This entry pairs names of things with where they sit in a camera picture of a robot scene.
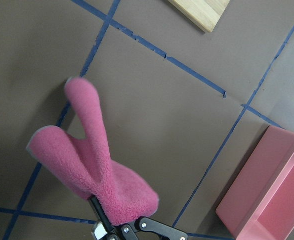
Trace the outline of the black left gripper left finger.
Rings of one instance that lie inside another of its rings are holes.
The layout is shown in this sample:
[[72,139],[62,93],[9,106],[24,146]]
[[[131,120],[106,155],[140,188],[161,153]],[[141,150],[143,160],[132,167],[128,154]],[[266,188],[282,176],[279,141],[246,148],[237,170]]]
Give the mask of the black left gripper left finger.
[[97,217],[97,221],[94,223],[91,230],[93,238],[95,240],[118,240],[119,236],[107,218],[97,197],[92,195],[88,199],[88,202]]

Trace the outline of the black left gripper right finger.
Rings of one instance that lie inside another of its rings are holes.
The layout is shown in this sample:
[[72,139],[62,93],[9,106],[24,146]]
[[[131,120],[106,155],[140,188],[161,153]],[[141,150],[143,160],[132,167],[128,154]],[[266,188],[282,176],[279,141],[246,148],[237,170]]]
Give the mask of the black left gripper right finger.
[[160,240],[187,240],[188,235],[184,231],[163,224],[148,217],[140,217],[136,221],[126,223],[120,227],[121,237],[124,240],[138,240],[136,233],[153,233]]

